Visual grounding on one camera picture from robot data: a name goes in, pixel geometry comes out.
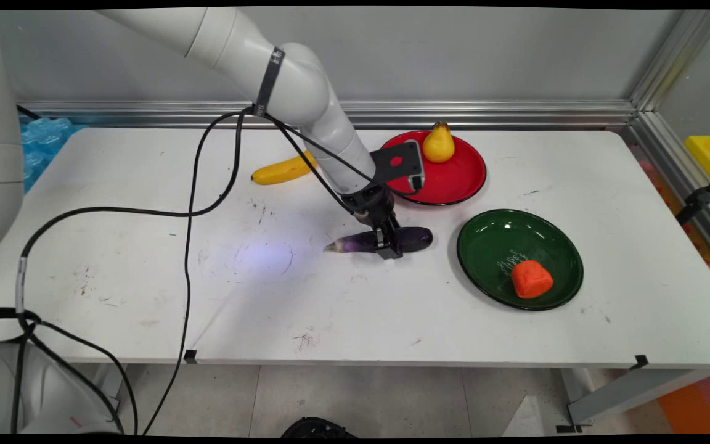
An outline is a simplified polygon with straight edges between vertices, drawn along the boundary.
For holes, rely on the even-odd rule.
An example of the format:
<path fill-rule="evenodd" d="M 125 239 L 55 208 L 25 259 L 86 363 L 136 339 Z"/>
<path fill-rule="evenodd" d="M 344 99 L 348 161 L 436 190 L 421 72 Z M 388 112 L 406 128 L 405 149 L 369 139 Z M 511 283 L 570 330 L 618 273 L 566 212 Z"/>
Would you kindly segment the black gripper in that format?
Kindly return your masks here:
<path fill-rule="evenodd" d="M 372 184 L 340 197 L 358 222 L 375 230 L 375 253 L 380 258 L 392 260 L 403 257 L 396 239 L 396 231 L 402 226 L 394 212 L 394 196 L 386 186 Z"/>

